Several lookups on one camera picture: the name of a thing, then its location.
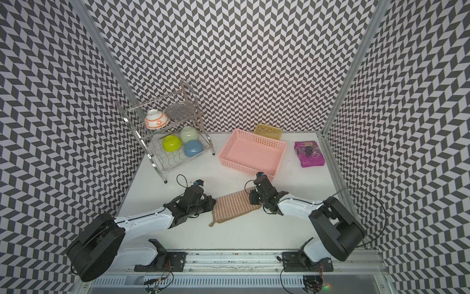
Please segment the striped beige square dishcloth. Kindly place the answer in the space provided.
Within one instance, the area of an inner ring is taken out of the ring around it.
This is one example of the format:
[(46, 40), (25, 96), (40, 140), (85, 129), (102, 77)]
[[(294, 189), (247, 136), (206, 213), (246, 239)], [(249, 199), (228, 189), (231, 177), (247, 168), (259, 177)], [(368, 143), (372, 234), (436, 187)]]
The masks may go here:
[(213, 220), (209, 226), (213, 227), (215, 224), (221, 224), (260, 209), (261, 205), (252, 205), (250, 203), (249, 192), (254, 189), (254, 187), (250, 187), (247, 189), (248, 192), (242, 190), (219, 197), (212, 210)]

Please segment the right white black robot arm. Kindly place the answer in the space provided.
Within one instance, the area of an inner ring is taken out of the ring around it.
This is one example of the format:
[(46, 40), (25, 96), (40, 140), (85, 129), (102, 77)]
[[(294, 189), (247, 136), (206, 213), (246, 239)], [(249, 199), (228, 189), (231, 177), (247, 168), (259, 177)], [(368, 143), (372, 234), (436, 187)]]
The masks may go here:
[(336, 195), (314, 202), (279, 192), (263, 172), (256, 174), (253, 183), (255, 188), (249, 193), (251, 205), (261, 205), (270, 214), (294, 216), (313, 225), (318, 237), (306, 241), (299, 250), (299, 259), (306, 265), (331, 257), (344, 262), (366, 237), (360, 221)]

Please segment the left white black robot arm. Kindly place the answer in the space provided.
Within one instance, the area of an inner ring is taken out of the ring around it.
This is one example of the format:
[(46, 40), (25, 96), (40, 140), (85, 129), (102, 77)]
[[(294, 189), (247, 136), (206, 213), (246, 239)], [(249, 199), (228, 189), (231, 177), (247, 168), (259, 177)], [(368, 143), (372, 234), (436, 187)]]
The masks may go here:
[(198, 180), (181, 196), (151, 212), (118, 218), (100, 214), (66, 249), (70, 270), (83, 282), (97, 279), (109, 268), (134, 266), (162, 270), (167, 260), (163, 245), (156, 239), (137, 245), (136, 239), (211, 212), (216, 203), (216, 199), (204, 193), (203, 181)]

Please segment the pink perforated plastic basket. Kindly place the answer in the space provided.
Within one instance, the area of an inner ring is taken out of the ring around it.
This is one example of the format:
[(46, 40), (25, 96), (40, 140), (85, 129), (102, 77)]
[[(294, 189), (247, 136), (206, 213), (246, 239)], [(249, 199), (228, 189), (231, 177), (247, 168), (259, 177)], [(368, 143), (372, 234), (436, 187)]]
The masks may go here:
[(219, 160), (223, 166), (248, 175), (263, 172), (273, 180), (280, 169), (287, 143), (235, 129)]

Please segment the blue bowl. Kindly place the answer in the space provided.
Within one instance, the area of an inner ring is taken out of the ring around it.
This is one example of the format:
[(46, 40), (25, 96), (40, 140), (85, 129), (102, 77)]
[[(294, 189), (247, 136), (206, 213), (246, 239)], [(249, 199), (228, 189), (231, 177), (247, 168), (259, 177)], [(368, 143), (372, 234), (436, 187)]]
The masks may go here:
[(204, 146), (198, 140), (190, 140), (184, 146), (184, 154), (188, 158), (192, 158), (201, 153), (202, 151), (204, 151)]

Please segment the purple snack packet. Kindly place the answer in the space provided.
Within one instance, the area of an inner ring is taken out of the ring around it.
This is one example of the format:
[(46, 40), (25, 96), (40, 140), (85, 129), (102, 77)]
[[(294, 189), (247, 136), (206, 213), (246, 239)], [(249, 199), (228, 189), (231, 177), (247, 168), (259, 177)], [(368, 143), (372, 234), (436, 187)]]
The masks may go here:
[(323, 153), (315, 141), (296, 142), (294, 150), (302, 168), (324, 166), (326, 163)]

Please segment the lime green bowl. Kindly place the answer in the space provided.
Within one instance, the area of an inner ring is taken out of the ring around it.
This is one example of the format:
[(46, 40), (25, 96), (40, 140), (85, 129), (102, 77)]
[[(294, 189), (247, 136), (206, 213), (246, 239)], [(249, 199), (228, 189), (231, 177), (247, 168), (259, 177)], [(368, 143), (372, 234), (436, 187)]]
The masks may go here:
[(162, 147), (166, 152), (175, 152), (182, 147), (182, 141), (176, 135), (168, 135), (163, 139)]

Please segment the yellow plastic container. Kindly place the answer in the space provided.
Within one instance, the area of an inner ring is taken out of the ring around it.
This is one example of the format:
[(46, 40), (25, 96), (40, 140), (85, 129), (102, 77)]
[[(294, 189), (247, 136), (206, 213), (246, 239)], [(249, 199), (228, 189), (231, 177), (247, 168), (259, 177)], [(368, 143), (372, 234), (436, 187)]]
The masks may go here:
[(266, 124), (259, 124), (255, 131), (253, 132), (256, 135), (263, 137), (271, 138), (274, 140), (280, 140), (283, 134), (283, 131), (277, 127), (273, 127)]

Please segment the pale green bowl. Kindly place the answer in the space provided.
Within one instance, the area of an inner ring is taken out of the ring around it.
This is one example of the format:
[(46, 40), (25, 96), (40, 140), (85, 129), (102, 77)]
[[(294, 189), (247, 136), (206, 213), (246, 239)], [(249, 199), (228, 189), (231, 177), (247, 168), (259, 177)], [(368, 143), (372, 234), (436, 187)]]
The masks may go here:
[(198, 130), (193, 126), (185, 126), (180, 131), (180, 139), (185, 145), (189, 141), (197, 140), (199, 137)]

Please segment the metal two-tier dish rack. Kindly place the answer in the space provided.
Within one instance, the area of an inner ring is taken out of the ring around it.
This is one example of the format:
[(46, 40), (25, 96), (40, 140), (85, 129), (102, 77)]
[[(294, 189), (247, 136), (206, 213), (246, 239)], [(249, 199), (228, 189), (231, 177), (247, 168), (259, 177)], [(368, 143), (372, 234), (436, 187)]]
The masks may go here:
[[(150, 130), (145, 126), (145, 115), (150, 109), (161, 110), (165, 113), (165, 109), (174, 103), (189, 101), (196, 106), (196, 112), (193, 116), (183, 121), (171, 121), (170, 123), (158, 130)], [(132, 138), (138, 143), (149, 159), (152, 167), (166, 184), (168, 182), (166, 174), (184, 165), (202, 154), (188, 158), (184, 154), (184, 148), (180, 147), (175, 152), (166, 152), (162, 147), (163, 139), (168, 135), (180, 136), (180, 131), (185, 126), (193, 126), (199, 132), (198, 141), (204, 146), (203, 153), (210, 151), (215, 155), (213, 142), (204, 126), (203, 112), (200, 106), (200, 96), (196, 90), (186, 80), (179, 82), (179, 88), (172, 92), (166, 93), (156, 98), (143, 100), (137, 105), (127, 108), (117, 104), (116, 108), (124, 120), (125, 126), (132, 134)]]

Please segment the white orange patterned bowl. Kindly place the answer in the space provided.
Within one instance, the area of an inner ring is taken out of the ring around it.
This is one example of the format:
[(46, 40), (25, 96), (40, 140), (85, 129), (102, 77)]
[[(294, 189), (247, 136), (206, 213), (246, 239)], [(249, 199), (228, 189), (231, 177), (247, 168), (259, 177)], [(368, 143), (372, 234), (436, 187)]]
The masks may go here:
[(170, 123), (166, 113), (161, 110), (150, 109), (145, 117), (145, 126), (150, 130), (158, 130)]

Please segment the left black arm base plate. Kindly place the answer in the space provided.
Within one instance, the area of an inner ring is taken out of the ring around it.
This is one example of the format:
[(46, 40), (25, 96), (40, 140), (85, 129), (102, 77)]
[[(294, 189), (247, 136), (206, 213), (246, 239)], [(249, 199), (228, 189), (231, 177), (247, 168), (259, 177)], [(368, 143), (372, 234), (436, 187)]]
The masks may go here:
[(186, 264), (187, 252), (158, 253), (157, 257), (149, 265), (136, 265), (135, 272), (183, 272)]

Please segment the aluminium front mounting rail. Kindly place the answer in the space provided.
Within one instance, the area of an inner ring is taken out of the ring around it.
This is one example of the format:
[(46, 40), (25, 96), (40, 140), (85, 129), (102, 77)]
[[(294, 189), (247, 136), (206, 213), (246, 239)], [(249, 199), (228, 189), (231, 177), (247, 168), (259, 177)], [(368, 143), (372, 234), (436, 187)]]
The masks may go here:
[[(122, 256), (99, 257), (90, 266), (77, 269), (83, 281), (91, 281), (103, 275), (107, 271), (134, 271), (136, 265), (149, 265), (158, 253), (187, 252), (186, 264), (180, 273), (271, 273), (284, 271), (280, 261), (282, 252), (279, 250), (259, 251), (162, 251), (157, 252), (152, 248), (128, 249)], [(334, 271), (331, 274), (388, 274), (382, 258), (374, 250), (358, 249), (341, 262), (330, 258)], [(293, 272), (293, 273), (326, 273), (326, 272)]]

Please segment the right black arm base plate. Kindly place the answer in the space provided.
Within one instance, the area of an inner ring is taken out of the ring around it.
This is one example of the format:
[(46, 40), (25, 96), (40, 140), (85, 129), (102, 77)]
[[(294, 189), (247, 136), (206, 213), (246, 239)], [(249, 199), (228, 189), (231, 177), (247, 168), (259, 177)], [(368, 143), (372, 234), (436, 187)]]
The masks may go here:
[(334, 267), (330, 258), (324, 258), (319, 262), (312, 262), (304, 253), (285, 251), (282, 252), (280, 261), (283, 269), (288, 273), (293, 272), (333, 272)]

